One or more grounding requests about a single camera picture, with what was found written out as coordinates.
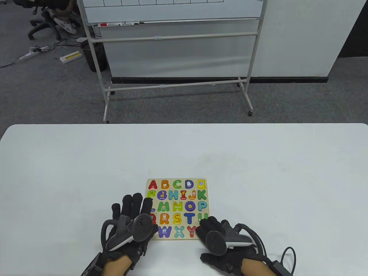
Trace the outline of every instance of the gray carpet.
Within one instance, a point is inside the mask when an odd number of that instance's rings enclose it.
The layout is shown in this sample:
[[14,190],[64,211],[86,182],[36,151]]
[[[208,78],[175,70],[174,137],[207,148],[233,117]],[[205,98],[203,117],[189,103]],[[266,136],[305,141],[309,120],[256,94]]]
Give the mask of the gray carpet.
[[[31,9],[0,4],[0,64],[31,46],[52,45],[50,30],[30,41]],[[63,52],[40,54],[0,69],[0,137],[13,124],[102,123],[104,101],[84,58],[62,64]],[[253,84],[248,117],[235,85],[119,93],[111,123],[368,123],[368,58],[338,59],[327,84]]]

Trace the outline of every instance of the black trash bin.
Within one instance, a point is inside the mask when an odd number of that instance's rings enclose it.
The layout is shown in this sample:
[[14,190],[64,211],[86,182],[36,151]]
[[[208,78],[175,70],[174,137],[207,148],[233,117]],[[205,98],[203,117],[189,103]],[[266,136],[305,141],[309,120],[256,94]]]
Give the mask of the black trash bin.
[[[108,66],[105,48],[103,46],[103,43],[95,43],[94,47],[98,61],[98,66],[100,67],[100,71],[102,72],[106,70]],[[89,47],[88,40],[85,40],[81,43],[81,48],[87,60],[89,68],[91,69],[92,72],[96,72],[96,67],[95,63],[93,62],[91,48]]]

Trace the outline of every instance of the black glove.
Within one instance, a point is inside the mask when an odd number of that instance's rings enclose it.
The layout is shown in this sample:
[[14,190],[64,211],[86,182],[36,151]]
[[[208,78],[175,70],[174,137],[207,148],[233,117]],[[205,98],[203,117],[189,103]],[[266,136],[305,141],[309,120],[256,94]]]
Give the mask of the black glove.
[[[142,195],[140,193],[136,193],[133,196],[126,195],[123,198],[123,205],[120,211],[120,204],[114,203],[111,206],[111,209],[113,211],[113,219],[119,220],[120,215],[129,216],[130,219],[135,219],[139,214],[150,214],[152,209],[152,198],[145,198],[143,200],[142,204]],[[105,249],[102,253],[105,258],[109,258],[112,260],[116,260],[124,255],[127,255],[133,262],[131,267],[127,270],[132,270],[136,263],[139,261],[140,257],[146,254],[147,251],[147,245],[150,239],[153,237],[153,235],[158,231],[158,226],[155,224],[153,226],[153,230],[149,237],[141,242],[132,241],[130,243],[124,244],[122,247],[118,248],[115,251],[108,252]],[[109,237],[107,240],[109,240],[113,235],[116,233],[116,227],[113,227],[110,231]]]
[[[210,216],[208,219],[202,219],[197,227],[196,233],[199,239],[206,244],[206,235],[210,231],[221,232],[221,225],[227,222],[223,220],[218,222],[218,220]],[[235,275],[243,275],[241,272],[241,266],[243,259],[249,258],[254,259],[256,257],[256,250],[254,246],[247,247],[234,247],[233,249],[228,248],[227,252],[223,256],[215,256],[209,253],[203,253],[201,255],[201,261],[208,265],[214,266],[221,271],[226,273],[233,273]]]

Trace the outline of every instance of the vr controller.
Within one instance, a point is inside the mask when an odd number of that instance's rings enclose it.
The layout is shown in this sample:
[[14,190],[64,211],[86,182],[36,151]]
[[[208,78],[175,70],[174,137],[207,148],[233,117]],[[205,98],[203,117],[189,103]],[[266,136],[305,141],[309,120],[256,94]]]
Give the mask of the vr controller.
[[[116,227],[116,233],[107,241],[106,230],[109,225]],[[109,219],[103,223],[101,244],[107,251],[114,251],[131,241],[144,241],[151,234],[152,230],[152,219],[147,214],[141,214],[135,219],[121,215],[119,220]]]
[[226,254],[228,248],[251,246],[253,244],[252,239],[239,234],[242,229],[239,224],[232,228],[229,222],[226,221],[221,226],[221,232],[208,232],[206,235],[206,247],[212,254],[222,256]]

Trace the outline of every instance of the alphabet puzzle board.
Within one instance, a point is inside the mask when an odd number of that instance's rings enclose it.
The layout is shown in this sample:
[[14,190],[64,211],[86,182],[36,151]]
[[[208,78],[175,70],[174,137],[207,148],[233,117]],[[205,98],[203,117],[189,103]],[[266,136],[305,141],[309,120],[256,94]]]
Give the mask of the alphabet puzzle board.
[[153,199],[151,219],[159,231],[154,240],[197,240],[199,221],[209,216],[205,178],[156,178],[147,181]]

